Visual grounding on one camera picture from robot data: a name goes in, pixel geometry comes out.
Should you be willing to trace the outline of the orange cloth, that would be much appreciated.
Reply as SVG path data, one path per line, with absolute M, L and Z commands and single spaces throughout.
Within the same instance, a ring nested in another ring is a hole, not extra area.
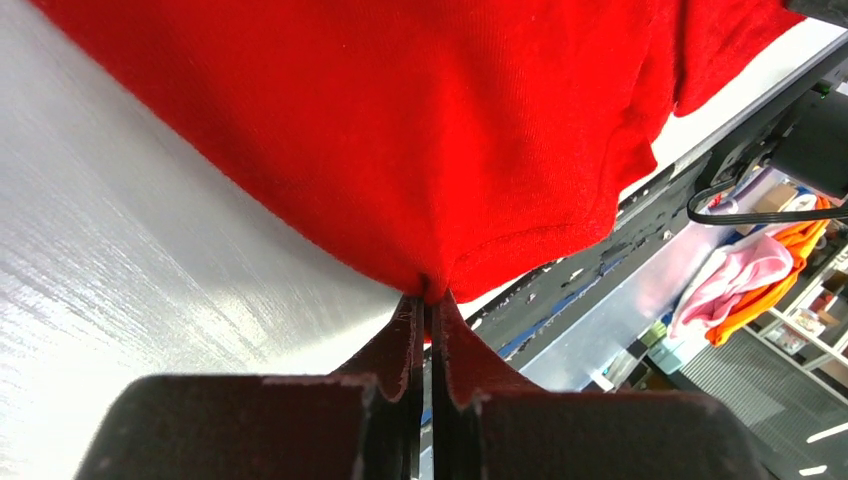
M 775 280 L 744 293 L 731 308 L 725 320 L 708 330 L 705 338 L 714 347 L 719 347 L 725 344 L 733 333 L 776 306 L 795 285 L 800 273 L 806 268 L 808 257 L 824 235 L 829 223 L 829 219 L 800 222 L 772 235 L 771 239 L 790 255 L 786 273 L 778 274 Z

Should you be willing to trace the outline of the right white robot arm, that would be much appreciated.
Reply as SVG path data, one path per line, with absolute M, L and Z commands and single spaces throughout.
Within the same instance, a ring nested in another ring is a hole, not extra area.
M 716 132 L 698 192 L 741 186 L 755 166 L 844 202 L 847 197 L 847 34 L 779 81 Z

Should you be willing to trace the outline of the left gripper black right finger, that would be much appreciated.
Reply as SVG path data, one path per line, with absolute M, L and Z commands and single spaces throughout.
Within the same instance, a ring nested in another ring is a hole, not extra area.
M 738 419 L 702 395 L 555 393 L 476 335 L 451 295 L 430 309 L 438 479 L 763 479 Z

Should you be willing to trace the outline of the white storage shelf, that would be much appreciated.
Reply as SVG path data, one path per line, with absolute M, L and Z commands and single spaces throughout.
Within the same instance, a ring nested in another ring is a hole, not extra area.
M 847 247 L 813 252 L 777 305 L 747 327 L 801 372 L 847 394 Z

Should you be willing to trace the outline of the red t shirt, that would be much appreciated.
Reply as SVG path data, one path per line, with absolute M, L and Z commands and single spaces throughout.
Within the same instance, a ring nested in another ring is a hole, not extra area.
M 362 274 L 460 302 L 612 230 L 781 1 L 41 1 L 209 162 Z

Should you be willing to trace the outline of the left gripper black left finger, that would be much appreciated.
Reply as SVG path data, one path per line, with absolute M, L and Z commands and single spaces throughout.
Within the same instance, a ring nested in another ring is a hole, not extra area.
M 105 415 L 81 479 L 414 479 L 423 303 L 325 375 L 155 375 Z

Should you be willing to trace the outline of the pink cloth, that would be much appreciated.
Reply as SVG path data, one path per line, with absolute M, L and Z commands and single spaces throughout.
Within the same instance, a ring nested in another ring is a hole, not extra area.
M 719 326 L 744 294 L 784 279 L 793 264 L 789 250 L 768 235 L 716 249 L 681 295 L 668 337 L 687 339 Z

